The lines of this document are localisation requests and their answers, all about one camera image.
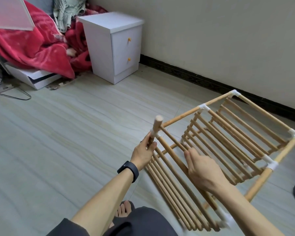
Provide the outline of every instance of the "white nightstand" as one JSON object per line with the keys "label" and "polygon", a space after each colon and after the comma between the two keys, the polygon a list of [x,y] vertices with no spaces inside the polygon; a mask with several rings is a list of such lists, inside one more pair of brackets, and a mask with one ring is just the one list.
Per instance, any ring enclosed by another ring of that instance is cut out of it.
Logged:
{"label": "white nightstand", "polygon": [[93,73],[116,84],[138,70],[144,20],[120,12],[78,17]]}

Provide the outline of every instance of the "forearm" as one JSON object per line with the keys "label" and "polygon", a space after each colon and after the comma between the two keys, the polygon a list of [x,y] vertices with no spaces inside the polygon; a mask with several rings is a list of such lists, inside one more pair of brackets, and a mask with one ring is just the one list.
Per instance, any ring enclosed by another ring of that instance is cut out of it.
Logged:
{"label": "forearm", "polygon": [[97,192],[71,221],[85,228],[90,236],[102,235],[108,229],[132,181],[132,171],[124,169]]}
{"label": "forearm", "polygon": [[235,186],[223,187],[217,190],[215,195],[233,216],[245,235],[284,235],[252,206]]}

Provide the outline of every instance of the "fitness tracker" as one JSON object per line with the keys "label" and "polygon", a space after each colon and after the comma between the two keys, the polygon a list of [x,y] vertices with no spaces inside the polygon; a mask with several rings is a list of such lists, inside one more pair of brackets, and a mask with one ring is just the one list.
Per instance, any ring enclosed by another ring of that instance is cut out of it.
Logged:
{"label": "fitness tracker", "polygon": [[126,161],[118,170],[117,170],[117,173],[119,174],[120,172],[122,172],[124,169],[126,168],[129,168],[132,173],[133,173],[133,182],[136,181],[136,179],[138,178],[139,176],[139,171],[138,171],[138,168],[135,166],[135,164],[133,164],[132,162],[130,161]]}

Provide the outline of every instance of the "patterned baseboard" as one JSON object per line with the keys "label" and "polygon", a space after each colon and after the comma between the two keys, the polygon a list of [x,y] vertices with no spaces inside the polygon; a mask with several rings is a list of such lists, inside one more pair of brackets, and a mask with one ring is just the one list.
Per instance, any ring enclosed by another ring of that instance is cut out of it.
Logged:
{"label": "patterned baseboard", "polygon": [[[146,66],[152,67],[154,69],[160,70],[162,72],[165,72],[167,74],[176,76],[180,79],[184,79],[188,82],[197,84],[201,87],[210,89],[212,91],[218,92],[220,94],[227,93],[228,91],[231,91],[235,89],[232,86],[220,83],[218,81],[203,77],[201,75],[197,75],[195,73],[192,73],[190,71],[187,71],[185,69],[166,64],[162,61],[153,59],[151,57],[141,55],[140,57],[140,63],[144,64]],[[244,96],[246,96],[248,99],[265,109],[266,111],[285,117],[287,119],[290,119],[292,121],[295,121],[295,109],[285,106],[280,103],[276,103],[272,100],[259,97],[257,95],[254,95],[252,93],[248,93],[246,91],[243,91],[241,89],[236,88],[240,93],[242,93]]]}

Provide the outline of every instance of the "white box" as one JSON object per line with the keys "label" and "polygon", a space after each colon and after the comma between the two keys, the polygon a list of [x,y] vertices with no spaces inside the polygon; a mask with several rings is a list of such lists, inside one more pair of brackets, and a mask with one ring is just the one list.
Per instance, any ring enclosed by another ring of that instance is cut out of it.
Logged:
{"label": "white box", "polygon": [[93,73],[116,84],[138,70],[144,20],[119,12],[78,17]]}
{"label": "white box", "polygon": [[10,63],[4,64],[15,78],[35,89],[41,89],[47,84],[61,78],[61,75],[39,69],[19,69]]}

